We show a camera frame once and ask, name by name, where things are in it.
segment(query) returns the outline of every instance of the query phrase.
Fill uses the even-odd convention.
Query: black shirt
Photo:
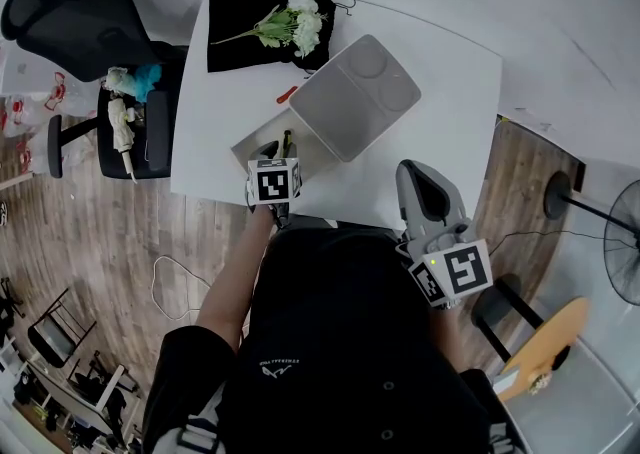
[[[190,326],[163,342],[144,451],[215,407],[228,453],[479,452],[504,410],[480,371],[458,375],[429,308],[376,230],[293,230],[270,244],[237,358]]]

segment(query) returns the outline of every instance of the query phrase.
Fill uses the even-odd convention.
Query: person
[[[143,451],[520,452],[459,307],[430,309],[387,231],[318,221],[270,242],[256,207],[196,324],[164,338]]]

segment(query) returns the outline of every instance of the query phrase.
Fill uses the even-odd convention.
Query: fan
[[[569,176],[559,171],[547,184],[544,212],[560,218],[569,205],[606,219],[604,265],[611,285],[627,303],[640,305],[640,180],[629,184],[616,199],[611,212],[594,209],[571,197]]]

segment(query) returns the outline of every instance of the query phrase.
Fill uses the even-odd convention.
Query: office chair
[[[96,321],[93,321],[89,328],[84,328],[73,317],[73,314],[66,309],[62,302],[67,292],[69,292],[68,288],[27,330],[31,345],[47,363],[58,369],[64,367],[64,364],[69,361],[78,346],[97,324]]]
[[[84,82],[107,74],[112,66],[131,70],[144,64],[162,65],[162,79],[149,94],[146,125],[134,126],[131,151],[138,179],[168,177],[171,147],[187,47],[155,42],[142,25],[133,0],[7,0],[0,17],[2,35],[23,49],[56,63]],[[62,119],[49,123],[48,157],[53,177],[62,177],[62,146],[97,129],[103,175],[130,178],[113,149],[109,123],[109,92],[100,91],[97,117],[62,130]],[[133,104],[133,98],[127,107]]]

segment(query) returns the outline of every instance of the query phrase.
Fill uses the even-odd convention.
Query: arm
[[[197,326],[220,335],[235,352],[272,226],[269,208],[256,207],[240,241],[207,292],[196,320]]]
[[[458,314],[461,308],[461,306],[450,310],[432,308],[429,311],[431,341],[458,372],[464,372],[469,368],[462,350],[462,337],[458,325]]]

